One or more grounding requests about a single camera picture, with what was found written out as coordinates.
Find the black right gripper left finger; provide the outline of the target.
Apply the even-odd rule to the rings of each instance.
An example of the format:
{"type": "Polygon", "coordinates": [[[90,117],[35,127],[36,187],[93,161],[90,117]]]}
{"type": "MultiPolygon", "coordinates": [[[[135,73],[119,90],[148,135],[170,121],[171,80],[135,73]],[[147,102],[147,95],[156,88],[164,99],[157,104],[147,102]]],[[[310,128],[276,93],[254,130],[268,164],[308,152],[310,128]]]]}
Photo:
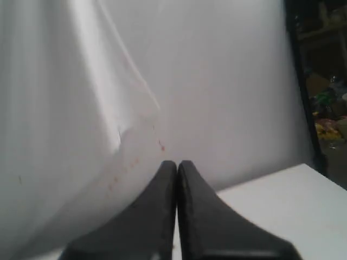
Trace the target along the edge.
{"type": "Polygon", "coordinates": [[[177,166],[163,161],[137,199],[105,225],[71,242],[61,259],[171,259],[177,166]]]}

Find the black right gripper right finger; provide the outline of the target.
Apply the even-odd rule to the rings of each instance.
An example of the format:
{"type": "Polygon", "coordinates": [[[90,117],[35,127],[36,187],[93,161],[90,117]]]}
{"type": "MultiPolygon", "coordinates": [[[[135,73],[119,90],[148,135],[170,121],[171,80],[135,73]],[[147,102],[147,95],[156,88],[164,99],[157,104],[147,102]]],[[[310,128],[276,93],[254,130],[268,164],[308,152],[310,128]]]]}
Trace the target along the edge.
{"type": "Polygon", "coordinates": [[[292,243],[220,199],[192,161],[178,167],[177,209],[183,259],[301,259],[292,243]]]}

